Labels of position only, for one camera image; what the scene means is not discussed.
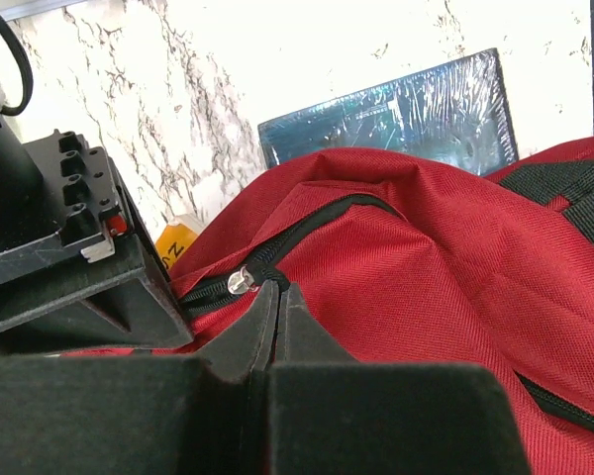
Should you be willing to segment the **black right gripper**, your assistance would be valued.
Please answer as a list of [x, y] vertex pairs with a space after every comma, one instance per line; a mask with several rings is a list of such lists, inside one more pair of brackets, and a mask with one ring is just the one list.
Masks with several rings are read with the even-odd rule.
[[[0, 117], [0, 354], [191, 342], [163, 269], [138, 236], [121, 238], [101, 260], [131, 227], [103, 147], [73, 131], [22, 143]], [[73, 257], [101, 261], [66, 261]]]

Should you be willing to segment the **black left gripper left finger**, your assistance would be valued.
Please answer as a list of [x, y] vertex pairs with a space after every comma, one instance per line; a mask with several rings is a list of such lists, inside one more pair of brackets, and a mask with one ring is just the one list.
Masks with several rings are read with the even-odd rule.
[[191, 355], [0, 357], [0, 474], [260, 474], [271, 282]]

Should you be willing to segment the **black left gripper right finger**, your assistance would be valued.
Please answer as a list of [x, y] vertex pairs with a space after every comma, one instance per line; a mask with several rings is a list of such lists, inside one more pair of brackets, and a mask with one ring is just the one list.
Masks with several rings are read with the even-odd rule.
[[280, 301], [268, 386], [273, 474], [527, 474], [507, 396], [472, 364], [355, 361], [301, 290]]

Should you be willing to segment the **orange treehouse children's book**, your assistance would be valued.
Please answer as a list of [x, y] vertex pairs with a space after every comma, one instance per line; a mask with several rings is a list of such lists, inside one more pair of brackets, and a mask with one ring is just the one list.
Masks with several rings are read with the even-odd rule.
[[167, 271], [179, 260], [203, 230], [204, 224], [191, 214], [176, 216], [165, 226], [155, 242], [155, 248]]

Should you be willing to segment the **red student backpack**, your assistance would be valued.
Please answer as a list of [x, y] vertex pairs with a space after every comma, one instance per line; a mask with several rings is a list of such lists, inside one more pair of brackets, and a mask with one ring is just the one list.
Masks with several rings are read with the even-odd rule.
[[196, 339], [297, 286], [357, 362], [462, 363], [503, 388], [527, 474], [594, 474], [594, 137], [477, 177], [337, 148], [256, 179], [174, 266]]

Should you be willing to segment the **teal notebook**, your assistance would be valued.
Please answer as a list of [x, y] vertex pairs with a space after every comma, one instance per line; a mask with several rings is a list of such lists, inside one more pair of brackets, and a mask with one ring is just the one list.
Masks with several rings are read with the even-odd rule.
[[490, 48], [258, 127], [267, 167], [331, 147], [370, 147], [484, 176], [518, 160], [504, 77]]

